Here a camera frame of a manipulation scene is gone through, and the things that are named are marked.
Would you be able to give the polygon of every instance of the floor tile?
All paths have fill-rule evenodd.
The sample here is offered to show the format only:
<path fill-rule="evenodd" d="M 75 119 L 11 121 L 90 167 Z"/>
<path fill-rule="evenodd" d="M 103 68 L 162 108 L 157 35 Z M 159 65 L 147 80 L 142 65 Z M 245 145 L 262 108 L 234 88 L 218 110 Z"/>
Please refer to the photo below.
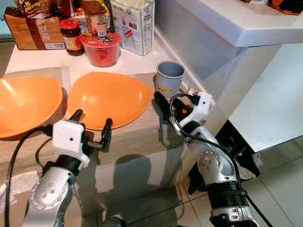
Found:
<path fill-rule="evenodd" d="M 262 173 L 259 177 L 292 224 L 302 227 L 303 158 Z"/>
<path fill-rule="evenodd" d="M 243 188 L 247 190 L 249 196 L 257 205 L 257 207 L 263 212 L 264 216 L 276 227 L 293 227 L 287 216 L 281 210 L 276 201 L 272 198 L 269 191 L 264 187 L 259 178 L 254 178 L 245 181 Z M 263 219 L 250 205 L 250 210 L 253 217 L 259 223 L 260 227 L 267 227 Z"/>
<path fill-rule="evenodd" d="M 292 224 L 287 219 L 286 215 L 280 209 L 278 204 L 274 201 L 268 190 L 264 187 L 262 182 L 258 179 L 251 179 L 244 182 L 243 187 L 248 191 L 252 200 L 261 209 L 269 221 L 276 227 L 292 227 Z M 194 210 L 199 218 L 202 227 L 213 227 L 209 221 L 211 205 L 208 196 L 202 196 L 191 201 Z M 256 211 L 250 207 L 250 210 L 255 220 L 260 224 L 260 227 L 267 225 L 257 215 Z"/>
<path fill-rule="evenodd" d="M 0 43 L 0 78 L 5 73 L 15 43 Z"/>
<path fill-rule="evenodd" d="M 200 227 L 195 212 L 186 202 L 177 207 L 163 211 L 141 221 L 128 225 L 129 227 Z"/>
<path fill-rule="evenodd" d="M 259 167 L 260 172 L 263 173 L 302 157 L 302 148 L 298 146 L 296 140 L 291 140 L 268 150 L 261 151 L 260 154 L 263 165 Z"/>
<path fill-rule="evenodd" d="M 301 151 L 303 150 L 303 136 L 300 136 L 296 139 L 294 139 L 294 142 L 301 148 Z"/>
<path fill-rule="evenodd" d="M 126 223 L 133 223 L 187 201 L 189 199 L 181 185 L 130 201 L 111 204 L 107 207 L 106 218 L 120 215 Z M 102 216 L 102 213 L 98 213 L 98 223 L 101 225 L 102 221 L 104 221 L 104 215 Z"/>
<path fill-rule="evenodd" d="M 203 195 L 206 195 L 207 192 L 199 192 L 198 190 L 196 190 L 193 194 L 188 194 L 188 188 L 189 188 L 189 183 L 190 183 L 190 179 L 189 179 L 189 176 L 187 175 L 185 177 L 185 179 L 183 180 L 182 184 L 183 184 L 183 187 L 189 197 L 189 200 L 193 200 L 193 199 L 196 199 L 200 196 L 203 196 Z"/>

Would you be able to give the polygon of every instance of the yellow label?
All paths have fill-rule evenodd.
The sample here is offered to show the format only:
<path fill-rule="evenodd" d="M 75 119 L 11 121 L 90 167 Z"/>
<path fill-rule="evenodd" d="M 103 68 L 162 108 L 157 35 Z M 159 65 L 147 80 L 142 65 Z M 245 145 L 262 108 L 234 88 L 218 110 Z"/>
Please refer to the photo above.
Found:
<path fill-rule="evenodd" d="M 170 88 L 170 87 L 158 87 L 158 90 L 162 91 L 162 92 L 171 92 L 172 88 Z"/>

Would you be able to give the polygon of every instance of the orange bowl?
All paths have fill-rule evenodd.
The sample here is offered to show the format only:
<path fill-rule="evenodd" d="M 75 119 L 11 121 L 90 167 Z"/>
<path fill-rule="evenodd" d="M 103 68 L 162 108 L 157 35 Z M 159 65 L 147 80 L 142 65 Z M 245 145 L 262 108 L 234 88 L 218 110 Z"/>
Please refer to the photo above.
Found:
<path fill-rule="evenodd" d="M 48 77 L 0 79 L 0 138 L 45 122 L 62 101 L 59 81 Z"/>
<path fill-rule="evenodd" d="M 108 117 L 113 119 L 112 128 L 118 128 L 139 117 L 151 96 L 151 89 L 137 79 L 116 73 L 92 72 L 73 84 L 67 108 L 70 114 L 82 109 L 80 121 L 88 129 L 101 130 Z"/>

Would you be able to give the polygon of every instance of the black cable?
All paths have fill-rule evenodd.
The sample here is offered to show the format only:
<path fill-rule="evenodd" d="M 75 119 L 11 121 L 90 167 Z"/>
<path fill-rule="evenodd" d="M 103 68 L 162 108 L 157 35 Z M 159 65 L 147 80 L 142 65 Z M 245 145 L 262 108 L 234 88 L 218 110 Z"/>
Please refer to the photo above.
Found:
<path fill-rule="evenodd" d="M 9 227 L 9 194 L 10 194 L 10 185 L 11 185 L 11 176 L 13 174 L 13 168 L 16 161 L 17 154 L 24 143 L 24 141 L 34 132 L 36 131 L 44 131 L 44 126 L 40 126 L 37 128 L 34 128 L 30 130 L 22 139 L 19 141 L 18 145 L 16 146 L 16 149 L 13 153 L 13 156 L 11 157 L 8 174 L 7 174 L 7 182 L 6 182 L 6 195 L 5 195 L 5 211 L 4 211 L 4 222 L 5 227 Z"/>
<path fill-rule="evenodd" d="M 217 147 L 219 148 L 220 150 L 222 150 L 229 158 L 230 160 L 232 161 L 232 164 L 234 165 L 234 168 L 235 168 L 235 172 L 236 172 L 236 177 L 237 177 L 237 181 L 238 181 L 238 185 L 239 185 L 239 189 L 243 192 L 245 192 L 245 197 L 247 198 L 247 200 L 250 202 L 250 204 L 253 206 L 253 208 L 256 210 L 256 212 L 262 217 L 262 219 L 266 222 L 266 224 L 269 226 L 269 227 L 273 227 L 273 225 L 268 221 L 268 219 L 263 215 L 263 213 L 260 211 L 260 209 L 256 206 L 256 204 L 252 201 L 252 199 L 247 195 L 246 191 L 243 189 L 242 187 L 242 184 L 241 184 L 241 179 L 240 179 L 240 173 L 239 173 L 239 169 L 238 169 L 238 165 L 234 159 L 234 157 L 228 152 L 228 150 L 226 150 L 224 147 L 222 147 L 221 145 L 217 144 L 217 143 L 214 143 L 210 140 L 206 140 L 206 139 L 203 139 L 201 137 L 198 137 L 198 136 L 193 136 L 193 135 L 190 135 L 188 134 L 187 132 L 183 131 L 182 130 L 182 127 L 180 126 L 180 124 L 177 122 L 176 118 L 174 117 L 173 115 L 173 112 L 172 112 L 172 104 L 173 104 L 173 101 L 175 100 L 175 98 L 177 97 L 183 97 L 183 96 L 189 96 L 188 94 L 185 94 L 185 93 L 179 93 L 179 94 L 176 94 L 175 96 L 172 97 L 171 101 L 170 101 L 170 104 L 169 104 L 169 112 L 170 112 L 170 115 L 171 117 L 173 118 L 173 120 L 177 123 L 177 125 L 179 126 L 180 128 L 180 132 L 186 136 L 186 137 L 190 137 L 194 140 L 198 140 L 198 141 L 201 141 L 201 142 L 204 142 L 204 143 L 208 143 L 214 147 Z"/>
<path fill-rule="evenodd" d="M 261 218 L 265 221 L 265 223 L 269 226 L 269 227 L 274 227 L 269 220 L 264 216 L 264 214 L 260 211 L 260 209 L 256 206 L 256 204 L 251 200 L 251 198 L 246 195 L 247 200 L 250 202 L 250 204 L 253 206 L 253 208 L 256 210 L 256 212 L 261 216 Z"/>

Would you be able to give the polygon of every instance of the food package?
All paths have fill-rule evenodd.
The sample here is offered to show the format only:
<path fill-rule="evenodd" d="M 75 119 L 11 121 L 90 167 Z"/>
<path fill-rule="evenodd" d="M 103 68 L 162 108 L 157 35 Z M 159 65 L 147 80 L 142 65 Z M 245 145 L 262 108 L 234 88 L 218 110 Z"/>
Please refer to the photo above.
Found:
<path fill-rule="evenodd" d="M 154 0 L 111 0 L 121 47 L 139 55 L 153 50 Z"/>
<path fill-rule="evenodd" d="M 94 36 L 105 36 L 112 33 L 110 10 L 103 0 L 82 0 L 89 31 Z"/>
<path fill-rule="evenodd" d="M 18 8 L 7 7 L 4 18 L 19 50 L 65 49 L 58 17 L 31 19 Z"/>
<path fill-rule="evenodd" d="M 52 14 L 52 0 L 14 0 L 28 18 L 46 18 Z"/>
<path fill-rule="evenodd" d="M 81 30 L 82 35 L 86 35 L 86 33 L 89 32 L 89 28 L 86 23 L 86 16 L 85 16 L 84 9 L 76 8 L 75 16 L 72 17 L 72 19 L 79 22 L 79 28 Z"/>

